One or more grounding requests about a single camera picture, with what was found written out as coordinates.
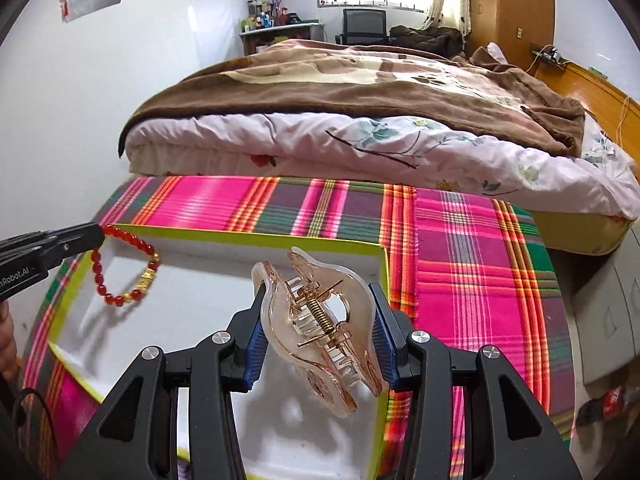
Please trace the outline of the person left hand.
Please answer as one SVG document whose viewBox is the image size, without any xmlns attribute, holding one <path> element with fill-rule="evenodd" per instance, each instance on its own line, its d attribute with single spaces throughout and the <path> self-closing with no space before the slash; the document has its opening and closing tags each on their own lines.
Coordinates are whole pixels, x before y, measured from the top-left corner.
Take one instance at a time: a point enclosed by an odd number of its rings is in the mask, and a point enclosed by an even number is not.
<svg viewBox="0 0 640 480">
<path fill-rule="evenodd" d="M 18 374 L 14 322 L 6 300 L 0 309 L 0 373 L 7 382 L 13 382 Z"/>
</svg>

